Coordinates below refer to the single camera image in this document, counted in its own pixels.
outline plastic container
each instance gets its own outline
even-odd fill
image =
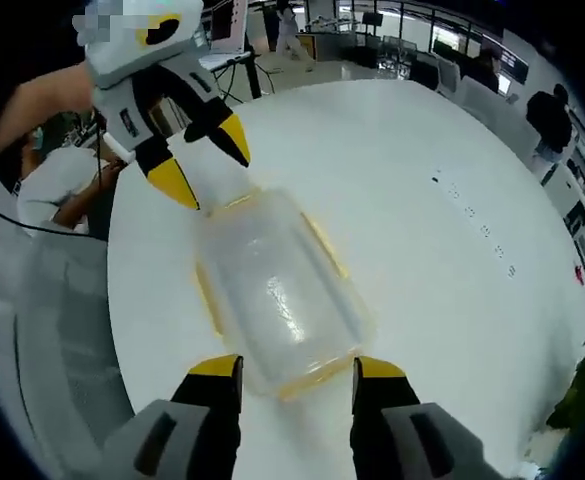
[[[254,191],[203,220],[196,273],[257,394],[293,397],[352,368],[371,327],[347,272],[282,191]]]

